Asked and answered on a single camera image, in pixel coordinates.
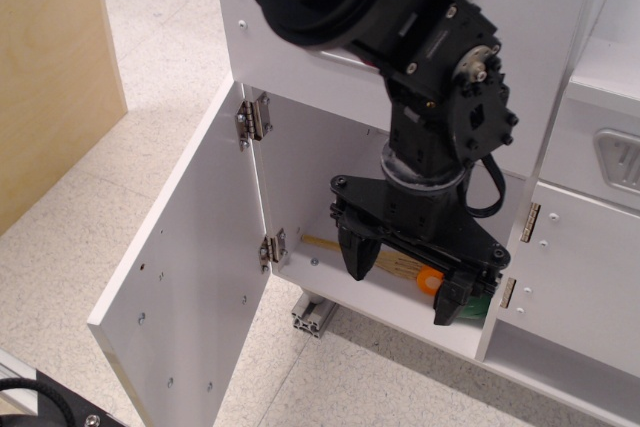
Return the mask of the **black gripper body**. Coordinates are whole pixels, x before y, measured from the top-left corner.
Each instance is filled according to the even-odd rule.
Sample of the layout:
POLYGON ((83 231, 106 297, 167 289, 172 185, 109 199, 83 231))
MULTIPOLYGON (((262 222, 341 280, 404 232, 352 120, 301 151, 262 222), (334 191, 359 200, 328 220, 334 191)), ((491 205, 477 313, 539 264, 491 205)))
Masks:
POLYGON ((457 192, 412 195, 381 179, 337 175, 331 217, 354 210, 380 232, 386 245, 449 277, 464 272, 474 279, 472 296, 493 295, 510 254, 461 205, 457 192))

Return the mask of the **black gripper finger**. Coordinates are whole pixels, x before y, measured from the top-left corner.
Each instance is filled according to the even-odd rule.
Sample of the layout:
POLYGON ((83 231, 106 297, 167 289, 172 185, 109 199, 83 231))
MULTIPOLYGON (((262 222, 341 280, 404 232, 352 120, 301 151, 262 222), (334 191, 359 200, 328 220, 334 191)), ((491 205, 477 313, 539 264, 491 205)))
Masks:
POLYGON ((337 221, 338 242, 348 273, 356 280, 365 278, 381 249, 380 232, 354 210, 347 210, 337 221))
POLYGON ((472 297, 474 279, 464 272, 445 277, 434 300, 437 326, 449 326, 467 306, 472 297))

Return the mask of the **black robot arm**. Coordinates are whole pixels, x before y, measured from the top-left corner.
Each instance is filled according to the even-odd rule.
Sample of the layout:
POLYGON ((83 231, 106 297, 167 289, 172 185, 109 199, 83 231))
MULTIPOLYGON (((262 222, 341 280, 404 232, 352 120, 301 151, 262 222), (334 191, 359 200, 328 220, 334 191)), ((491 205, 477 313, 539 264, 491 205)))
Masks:
POLYGON ((481 225, 492 204, 467 192, 481 163, 499 192, 493 152, 512 142, 517 116, 501 70, 495 26, 468 0, 255 0, 272 29, 295 46, 342 48, 382 76, 391 102, 383 178, 332 179, 331 215, 350 275, 363 279, 390 246, 443 276, 436 324, 497 289, 510 256, 481 225))

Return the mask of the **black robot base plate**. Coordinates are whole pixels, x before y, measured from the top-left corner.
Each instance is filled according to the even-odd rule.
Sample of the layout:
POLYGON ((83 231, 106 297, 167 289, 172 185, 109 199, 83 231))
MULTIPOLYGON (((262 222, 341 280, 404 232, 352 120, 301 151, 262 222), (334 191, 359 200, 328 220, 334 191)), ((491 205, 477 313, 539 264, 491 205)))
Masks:
POLYGON ((26 413, 1 412, 2 426, 126 426, 111 413, 93 404, 38 370, 21 375, 1 368, 1 396, 26 413))

